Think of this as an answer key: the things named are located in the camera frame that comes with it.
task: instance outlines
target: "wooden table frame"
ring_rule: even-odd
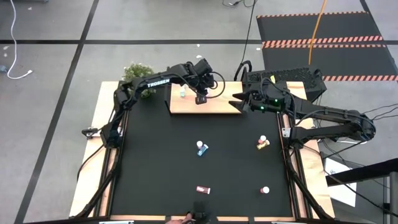
[[[102,127],[108,122],[113,110],[113,91],[117,89],[119,82],[102,82],[101,89],[98,95],[98,101],[93,117],[92,127]],[[287,82],[287,86],[292,94],[297,97],[305,98],[305,90],[302,82]],[[289,126],[289,119],[284,115],[283,124],[285,127]],[[301,127],[313,128],[313,120],[306,119],[300,123]],[[98,135],[95,135],[92,139],[87,141],[85,155],[83,161],[89,157],[97,148],[102,145],[102,140]],[[318,143],[316,140],[311,140],[305,144],[306,146],[319,151]],[[78,180],[75,196],[73,198],[70,216],[74,216],[79,213],[88,201],[92,198],[93,194],[99,187],[102,170],[105,170],[103,165],[108,164],[107,172],[113,165],[116,149],[111,149],[107,152],[109,154],[109,161],[104,162],[106,157],[106,150],[102,148],[97,155],[95,155],[81,170],[80,178]],[[296,155],[292,156],[292,163],[294,169],[298,171],[298,166],[295,158]],[[324,211],[330,216],[334,217],[334,211],[331,204],[331,199],[328,192],[328,186],[326,183],[325,173],[323,171],[322,159],[319,154],[314,153],[312,150],[306,147],[300,150],[300,157],[302,161],[302,168],[305,176],[305,182],[307,189],[311,192],[315,200],[322,206]],[[101,206],[97,211],[99,216],[106,216],[110,209],[108,208],[108,202],[111,201],[111,185],[113,181],[107,186],[101,199]],[[295,184],[295,193],[298,201],[300,217],[307,217],[307,211],[305,209],[305,202],[303,195]],[[317,218],[315,212],[311,211],[314,218]],[[255,222],[269,222],[269,221],[280,221],[280,222],[291,222],[295,221],[296,214],[293,217],[254,217]],[[153,215],[111,215],[112,220],[142,220],[142,221],[166,221],[171,218],[172,220],[183,219],[181,216],[166,217],[165,215],[153,216]],[[249,217],[218,217],[221,222],[248,222]]]

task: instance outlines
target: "orange striped tape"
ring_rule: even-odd
[[[380,41],[383,37],[379,35],[361,36],[361,37],[330,37],[330,38],[316,38],[313,40],[314,44],[332,44],[332,43],[347,43],[347,42],[362,42],[362,41]],[[297,40],[267,40],[263,45],[284,45],[284,44],[311,44],[311,39],[297,39]]]
[[[323,81],[398,81],[398,75],[324,75]]]
[[[365,11],[352,11],[352,12],[324,12],[322,15],[337,15],[337,14],[354,14],[354,13],[367,13]],[[279,15],[263,15],[257,16],[257,19],[264,17],[284,17],[284,16],[316,16],[319,13],[301,13],[301,14],[279,14]]]
[[[263,45],[268,48],[310,48],[310,44],[289,44],[289,45]],[[362,47],[386,47],[384,44],[314,44],[313,48],[362,48]]]

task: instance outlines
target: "orange cable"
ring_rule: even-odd
[[[313,45],[313,40],[315,39],[315,34],[317,34],[317,29],[318,29],[318,25],[319,22],[321,21],[321,16],[323,14],[323,10],[326,6],[326,2],[328,0],[323,0],[323,4],[322,4],[322,8],[321,8],[321,13],[319,13],[318,16],[318,20],[317,20],[317,24],[315,25],[315,29],[313,30],[313,34],[312,34],[312,40],[311,40],[311,46],[310,46],[310,55],[308,56],[308,65],[311,65],[311,54],[312,54],[312,45]]]

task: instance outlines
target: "white cap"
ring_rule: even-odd
[[[265,194],[268,194],[268,193],[269,193],[269,187],[263,187],[263,188],[262,188],[262,191],[263,191]]]

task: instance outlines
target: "potted plant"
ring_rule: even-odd
[[[133,78],[146,77],[153,74],[154,71],[149,66],[133,62],[129,67],[124,67],[123,81],[131,82]],[[154,93],[156,93],[154,88],[144,90],[141,93],[141,98],[148,98]]]

